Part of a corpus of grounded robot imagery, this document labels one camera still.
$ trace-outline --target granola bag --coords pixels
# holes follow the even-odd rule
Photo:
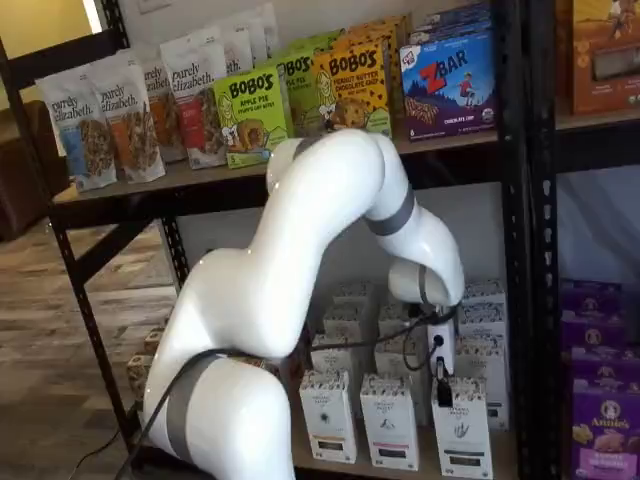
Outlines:
[[[80,192],[116,181],[111,134],[87,80],[87,69],[83,65],[36,80]]]
[[[142,67],[131,50],[91,64],[89,82],[111,129],[129,183],[165,174]]]
[[[218,27],[198,30],[160,45],[180,111],[180,131],[191,168],[225,165],[226,148],[211,86],[226,77]]]
[[[180,113],[160,58],[160,49],[136,47],[135,53],[144,72],[160,156],[165,163],[183,160],[187,158],[187,150],[180,136]]]

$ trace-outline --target power cord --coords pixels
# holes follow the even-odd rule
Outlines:
[[[333,343],[333,344],[327,344],[327,345],[317,345],[315,347],[311,347],[311,351],[312,352],[317,352],[319,350],[331,350],[331,349],[335,349],[335,348],[369,347],[369,346],[377,345],[379,343],[386,342],[388,340],[394,339],[394,338],[399,337],[401,335],[406,335],[405,339],[404,339],[404,342],[403,342],[403,346],[402,346],[402,350],[403,350],[403,352],[402,352],[403,355],[402,356],[404,357],[404,360],[405,360],[405,366],[409,370],[413,370],[414,368],[419,370],[419,369],[423,368],[424,365],[426,365],[426,363],[429,361],[429,359],[433,355],[433,352],[435,351],[436,346],[434,345],[434,347],[431,349],[429,355],[420,363],[419,368],[410,366],[408,364],[407,360],[406,360],[405,348],[406,348],[406,344],[407,344],[408,338],[411,336],[411,333],[413,332],[413,330],[415,330],[419,326],[428,325],[430,323],[433,324],[433,323],[446,322],[446,321],[448,321],[448,320],[453,318],[453,316],[455,315],[455,312],[456,312],[456,308],[454,307],[454,308],[452,308],[451,310],[449,310],[446,314],[444,314],[442,316],[438,315],[435,312],[431,313],[429,315],[421,316],[421,317],[418,318],[418,320],[416,320],[416,322],[413,325],[410,325],[409,327],[403,328],[403,329],[401,329],[401,330],[399,330],[399,331],[397,331],[397,332],[395,332],[393,334],[379,337],[379,338],[377,338],[375,340],[362,341],[362,342]],[[140,451],[140,447],[142,446],[142,442],[149,435],[149,431],[151,430],[151,427],[153,426],[153,423],[155,422],[156,418],[160,414],[160,410],[162,410],[162,407],[166,403],[167,398],[169,398],[169,394],[171,393],[171,390],[173,390],[173,387],[178,382],[178,380],[180,380],[180,378],[182,378],[182,376],[185,373],[187,373],[197,362],[199,362],[200,360],[202,360],[204,358],[208,358],[208,357],[210,357],[212,355],[227,355],[227,356],[228,355],[243,355],[243,356],[247,356],[246,353],[240,352],[238,350],[211,349],[211,350],[205,350],[204,352],[200,352],[200,353],[194,355],[193,357],[191,357],[189,360],[187,360],[187,362],[182,366],[182,368],[180,368],[180,370],[178,370],[178,373],[176,374],[176,376],[173,377],[173,380],[171,380],[171,382],[169,382],[169,385],[167,386],[165,391],[160,396],[160,400],[158,401],[158,404],[156,405],[156,408],[153,410],[153,413],[151,413],[151,416],[149,417],[149,420],[147,421],[146,425],[144,426],[144,428],[140,432],[140,436],[138,437],[138,440],[136,441],[133,449],[131,450],[131,452],[127,456],[127,459],[125,460],[125,462],[122,464],[122,466],[118,470],[118,473],[116,474],[114,480],[121,480],[123,478],[123,475],[131,467],[131,464],[132,464],[134,458],[136,457],[136,455],[138,455],[138,452]]]

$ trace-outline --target yellow box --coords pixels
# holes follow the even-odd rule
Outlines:
[[[363,128],[391,137],[386,42],[342,45],[337,42],[313,59],[325,125],[329,130]]]

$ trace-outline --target green box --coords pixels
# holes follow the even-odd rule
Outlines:
[[[325,132],[324,118],[318,110],[320,99],[311,71],[314,52],[312,46],[300,47],[283,52],[267,62],[267,65],[278,65],[284,69],[296,137],[310,137]]]
[[[293,134],[284,68],[262,66],[213,83],[229,168],[266,163]]]

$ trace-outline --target blue box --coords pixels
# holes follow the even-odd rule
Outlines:
[[[495,125],[491,31],[400,49],[409,140],[489,130]]]

